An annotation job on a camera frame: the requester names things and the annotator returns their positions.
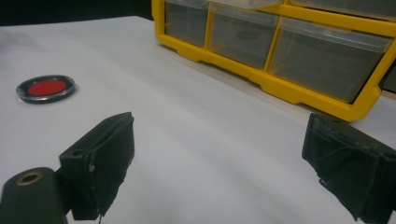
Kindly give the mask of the red disc in round case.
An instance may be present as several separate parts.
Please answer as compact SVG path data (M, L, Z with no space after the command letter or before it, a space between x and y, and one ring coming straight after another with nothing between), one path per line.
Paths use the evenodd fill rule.
M27 104L43 105L61 101L71 96L77 88L71 77L46 75L25 80L16 88L16 93Z

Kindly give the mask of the clear plastic drawer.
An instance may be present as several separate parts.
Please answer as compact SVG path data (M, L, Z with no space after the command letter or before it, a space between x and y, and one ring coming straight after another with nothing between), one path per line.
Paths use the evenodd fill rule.
M283 18L270 73L351 103L388 50L389 37Z
M276 4L282 4L284 0L210 0L211 2L220 3L233 7L254 9L267 7Z
M387 21L396 21L396 0L290 0L311 7Z
M202 47L205 44L208 0L164 0L165 33Z
M211 3L209 49L221 56L264 68L279 17L257 10Z

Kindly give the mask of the white table cover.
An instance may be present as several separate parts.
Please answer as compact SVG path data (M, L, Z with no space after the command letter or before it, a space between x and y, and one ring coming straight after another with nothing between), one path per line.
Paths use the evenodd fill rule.
M306 108L161 46L152 21L0 27L0 192L110 116L134 116L135 156L101 221L71 224L360 224L302 158ZM16 88L71 77L34 105Z

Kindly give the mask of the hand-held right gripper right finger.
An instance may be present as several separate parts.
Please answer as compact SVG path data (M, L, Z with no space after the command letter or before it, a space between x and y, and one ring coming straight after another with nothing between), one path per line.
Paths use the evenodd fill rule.
M356 219L388 224L396 211L396 150L343 120L313 113L302 158Z

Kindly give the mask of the yellow drawer cabinet frame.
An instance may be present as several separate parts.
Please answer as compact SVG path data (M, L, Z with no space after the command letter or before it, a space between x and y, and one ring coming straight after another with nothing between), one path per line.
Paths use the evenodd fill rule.
M396 21L381 21L379 19L368 19L311 9L309 7L300 7L295 6L290 0L285 0L283 3L276 5L262 7L261 10L274 13L280 16L280 18L302 19L332 28L360 31L371 35L382 35L390 37L392 42L366 83L362 86L362 90L356 100L352 103L343 103L323 93L311 91L269 73L270 63L273 60L274 53L276 52L276 44L280 37L279 30L275 31L264 68L256 69L211 52L209 42L212 33L212 22L214 20L213 13L209 13L206 19L204 44L201 47L197 47L166 33L165 2L164 0L151 0L151 12L154 19L157 40L166 47L174 49L179 55L194 62L210 63L236 73L260 85L264 92L291 104L308 105L345 121L355 121L365 118L381 95L380 81L392 63L396 61Z

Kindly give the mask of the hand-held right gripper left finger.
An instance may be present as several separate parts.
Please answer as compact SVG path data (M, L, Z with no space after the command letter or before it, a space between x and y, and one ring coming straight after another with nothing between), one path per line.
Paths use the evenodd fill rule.
M133 124L130 112L104 119L59 156L64 209L75 220L96 220L113 204L134 158Z

